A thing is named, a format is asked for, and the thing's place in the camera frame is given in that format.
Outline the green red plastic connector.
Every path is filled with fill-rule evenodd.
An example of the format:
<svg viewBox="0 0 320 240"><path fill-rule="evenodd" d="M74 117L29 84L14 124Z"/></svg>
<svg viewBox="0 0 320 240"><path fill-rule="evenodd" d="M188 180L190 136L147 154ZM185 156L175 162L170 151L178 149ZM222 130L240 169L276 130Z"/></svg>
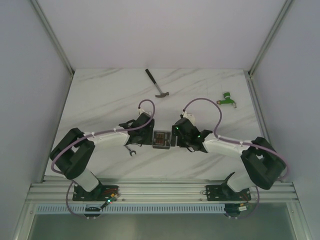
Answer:
<svg viewBox="0 0 320 240"><path fill-rule="evenodd" d="M237 103L231 99L231 93L230 92L224 92L223 99L217 100L216 103L218 105L232 105L233 108L237 108Z"/></svg>

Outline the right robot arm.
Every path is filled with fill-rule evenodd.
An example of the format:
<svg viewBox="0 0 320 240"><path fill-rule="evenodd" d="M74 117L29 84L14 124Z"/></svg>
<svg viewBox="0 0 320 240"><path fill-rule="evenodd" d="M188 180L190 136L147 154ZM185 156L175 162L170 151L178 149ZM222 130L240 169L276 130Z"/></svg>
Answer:
<svg viewBox="0 0 320 240"><path fill-rule="evenodd" d="M221 184L227 200L251 187L269 190L280 178L287 164L263 137L242 142L223 138L211 130L199 131L188 118L181 118L173 126L176 146L190 152L214 153L241 161L244 170L231 172Z"/></svg>

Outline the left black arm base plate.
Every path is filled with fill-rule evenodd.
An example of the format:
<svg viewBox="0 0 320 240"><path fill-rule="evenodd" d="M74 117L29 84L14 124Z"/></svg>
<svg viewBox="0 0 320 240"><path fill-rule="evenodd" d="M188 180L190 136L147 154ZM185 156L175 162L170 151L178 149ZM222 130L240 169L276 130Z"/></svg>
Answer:
<svg viewBox="0 0 320 240"><path fill-rule="evenodd" d="M116 195L119 191L117 185L98 185L92 191L85 191L81 186L75 186L72 200L74 202L104 202Z"/></svg>

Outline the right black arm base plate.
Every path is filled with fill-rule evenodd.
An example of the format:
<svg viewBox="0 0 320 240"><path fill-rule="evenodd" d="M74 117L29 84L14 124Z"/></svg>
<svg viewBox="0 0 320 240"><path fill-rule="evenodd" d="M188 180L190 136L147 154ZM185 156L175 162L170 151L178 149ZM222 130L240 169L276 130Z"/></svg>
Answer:
<svg viewBox="0 0 320 240"><path fill-rule="evenodd" d="M235 192L227 185L206 185L204 193L207 200L211 202L248 202L252 199L251 192L248 188L240 192Z"/></svg>

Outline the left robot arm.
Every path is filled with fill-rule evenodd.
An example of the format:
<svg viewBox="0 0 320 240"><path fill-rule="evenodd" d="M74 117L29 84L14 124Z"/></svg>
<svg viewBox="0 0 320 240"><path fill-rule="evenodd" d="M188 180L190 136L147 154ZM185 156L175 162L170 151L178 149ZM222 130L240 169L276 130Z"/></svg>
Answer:
<svg viewBox="0 0 320 240"><path fill-rule="evenodd" d="M100 181L87 168L96 147L111 148L129 144L142 145L152 138L155 120L146 112L139 114L136 120L119 125L119 128L85 134L73 128L63 137L50 153L51 170L62 174L84 189L84 195L90 201L102 196Z"/></svg>

